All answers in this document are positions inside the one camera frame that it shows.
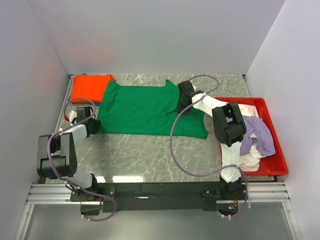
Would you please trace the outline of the green t shirt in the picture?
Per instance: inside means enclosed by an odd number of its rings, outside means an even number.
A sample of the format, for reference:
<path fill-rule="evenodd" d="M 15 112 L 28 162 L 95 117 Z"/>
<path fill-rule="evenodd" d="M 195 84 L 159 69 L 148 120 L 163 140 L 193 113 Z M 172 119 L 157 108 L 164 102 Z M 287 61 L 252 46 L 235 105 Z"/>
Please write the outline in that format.
<path fill-rule="evenodd" d="M 102 134 L 184 136 L 206 139 L 204 113 L 176 110 L 179 88 L 170 80 L 163 86 L 130 86 L 109 82 L 97 119 Z"/>

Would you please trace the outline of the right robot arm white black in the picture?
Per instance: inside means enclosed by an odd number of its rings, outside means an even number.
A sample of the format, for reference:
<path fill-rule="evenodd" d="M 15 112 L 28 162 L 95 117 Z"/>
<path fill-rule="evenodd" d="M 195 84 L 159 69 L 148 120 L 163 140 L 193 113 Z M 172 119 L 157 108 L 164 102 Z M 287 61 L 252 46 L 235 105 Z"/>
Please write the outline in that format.
<path fill-rule="evenodd" d="M 177 86 L 179 99 L 176 110 L 179 116 L 194 108 L 212 117 L 214 135 L 221 148 L 219 193 L 222 198 L 230 200 L 242 185 L 240 149 L 247 129 L 240 107 L 236 102 L 224 102 L 196 90 L 189 80 Z"/>

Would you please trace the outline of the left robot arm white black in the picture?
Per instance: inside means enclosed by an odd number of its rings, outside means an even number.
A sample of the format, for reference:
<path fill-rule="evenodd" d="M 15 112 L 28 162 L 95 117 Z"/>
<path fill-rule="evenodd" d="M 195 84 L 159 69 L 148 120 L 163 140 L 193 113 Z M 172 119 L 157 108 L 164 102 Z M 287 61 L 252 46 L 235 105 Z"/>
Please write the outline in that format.
<path fill-rule="evenodd" d="M 96 200 L 100 195 L 100 188 L 94 174 L 86 172 L 78 166 L 75 145 L 81 140 L 98 132 L 101 121 L 96 119 L 94 109 L 91 106 L 78 107 L 76 117 L 67 117 L 72 124 L 77 124 L 85 119 L 87 121 L 73 126 L 67 131 L 54 136 L 50 142 L 50 154 L 48 154 L 48 141 L 50 135 L 41 135 L 37 145 L 37 174 L 44 179 L 57 179 L 49 158 L 56 171 L 64 181 L 71 181 L 76 187 L 81 187 L 82 195 L 88 201 Z"/>

